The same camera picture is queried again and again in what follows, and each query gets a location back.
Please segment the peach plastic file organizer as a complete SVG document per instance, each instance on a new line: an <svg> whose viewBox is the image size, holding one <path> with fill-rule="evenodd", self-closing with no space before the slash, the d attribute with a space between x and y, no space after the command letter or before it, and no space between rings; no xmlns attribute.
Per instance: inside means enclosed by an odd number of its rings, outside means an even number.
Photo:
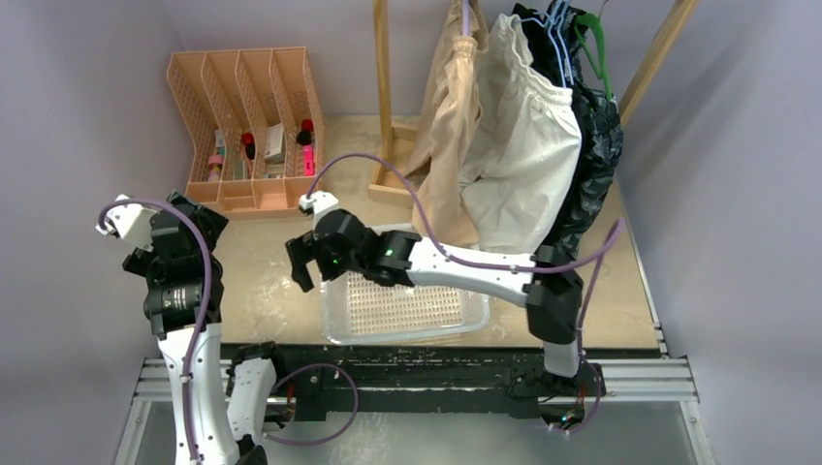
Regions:
<svg viewBox="0 0 822 465"><path fill-rule="evenodd" d="M304 46L182 51L172 54L167 81L193 143L185 195L231 219L298 215L325 164L323 112ZM282 123L284 162L264 160L268 126ZM251 132L249 161L240 136ZM305 176L302 147L312 144L316 174ZM206 181L206 162L225 147L222 178Z"/></svg>

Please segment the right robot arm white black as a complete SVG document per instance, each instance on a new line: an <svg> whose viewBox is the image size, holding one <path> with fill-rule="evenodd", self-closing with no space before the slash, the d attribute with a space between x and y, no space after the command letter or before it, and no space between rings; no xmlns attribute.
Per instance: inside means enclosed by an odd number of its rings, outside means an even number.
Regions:
<svg viewBox="0 0 822 465"><path fill-rule="evenodd" d="M469 261L466 249L430 237L377 233L327 192L301 197L300 210L312 217L313 227L286 249L292 278L304 291L313 286L307 266L315 262L326 281L353 272L383 287L448 287L503 299L527 312L531 331L542 340L542 377L551 391L599 392L598 372L584 360L578 335L586 300L575 297L564 307L544 282L551 270L533 257L477 252ZM169 204L121 197L98 219L101 233L134 247L124 268L146 279L145 313L183 400L217 386L220 266L212 250L226 223L185 198Z"/></svg>

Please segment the light blue hanger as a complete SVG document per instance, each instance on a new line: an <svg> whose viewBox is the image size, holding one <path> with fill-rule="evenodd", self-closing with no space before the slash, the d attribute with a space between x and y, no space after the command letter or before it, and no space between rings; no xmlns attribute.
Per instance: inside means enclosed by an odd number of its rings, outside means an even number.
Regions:
<svg viewBox="0 0 822 465"><path fill-rule="evenodd" d="M557 58L561 86L563 88L568 88L574 84L570 55L566 42L560 32L561 25L564 22L570 4L571 2L568 0L554 1L553 5L544 12L536 12L532 16L520 19L521 23L533 22L544 29L546 36L553 45Z"/></svg>

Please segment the white shorts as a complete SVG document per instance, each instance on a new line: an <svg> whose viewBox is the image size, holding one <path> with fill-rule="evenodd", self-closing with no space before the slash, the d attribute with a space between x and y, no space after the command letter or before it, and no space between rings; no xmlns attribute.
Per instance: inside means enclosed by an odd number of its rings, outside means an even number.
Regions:
<svg viewBox="0 0 822 465"><path fill-rule="evenodd" d="M533 252L569 192L582 147L571 89L533 69L515 15L500 15L477 75L481 119L459 172L485 251Z"/></svg>

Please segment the white plastic basket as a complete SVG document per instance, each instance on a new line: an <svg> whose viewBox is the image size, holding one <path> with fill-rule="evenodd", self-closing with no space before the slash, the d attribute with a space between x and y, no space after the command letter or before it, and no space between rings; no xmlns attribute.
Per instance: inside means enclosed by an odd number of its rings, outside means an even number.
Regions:
<svg viewBox="0 0 822 465"><path fill-rule="evenodd" d="M483 328L490 298L449 287L382 287L347 272L321 284L324 333L336 345L437 339Z"/></svg>

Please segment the lilac hanger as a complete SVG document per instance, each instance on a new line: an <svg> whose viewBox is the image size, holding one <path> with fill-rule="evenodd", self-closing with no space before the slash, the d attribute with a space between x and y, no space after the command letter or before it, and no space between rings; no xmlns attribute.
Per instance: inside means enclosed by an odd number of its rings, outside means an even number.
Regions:
<svg viewBox="0 0 822 465"><path fill-rule="evenodd" d="M471 5L469 0L461 1L461 34L465 37L471 35Z"/></svg>

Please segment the beige shorts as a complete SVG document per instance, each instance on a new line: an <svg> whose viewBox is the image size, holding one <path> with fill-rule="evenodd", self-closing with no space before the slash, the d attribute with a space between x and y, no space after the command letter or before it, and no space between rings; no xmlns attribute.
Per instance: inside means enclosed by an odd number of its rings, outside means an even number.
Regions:
<svg viewBox="0 0 822 465"><path fill-rule="evenodd" d="M454 1L427 77L422 113L405 177L419 183L412 210L418 233L470 246L478 232L461 198L459 171L482 116L477 74L489 49L489 29L478 1L470 1L471 35L461 34L461 1Z"/></svg>

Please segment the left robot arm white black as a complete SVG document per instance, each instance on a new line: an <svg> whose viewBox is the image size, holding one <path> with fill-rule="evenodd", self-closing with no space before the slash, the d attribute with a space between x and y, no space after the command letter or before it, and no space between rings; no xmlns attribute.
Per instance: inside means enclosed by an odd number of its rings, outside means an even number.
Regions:
<svg viewBox="0 0 822 465"><path fill-rule="evenodd" d="M118 196L96 229L133 246L122 267L144 279L142 309L167 370L177 464L266 464L268 399L299 376L332 371L327 362L291 369L274 343L246 346L221 363L223 266L214 249L229 220L173 192L165 200Z"/></svg>

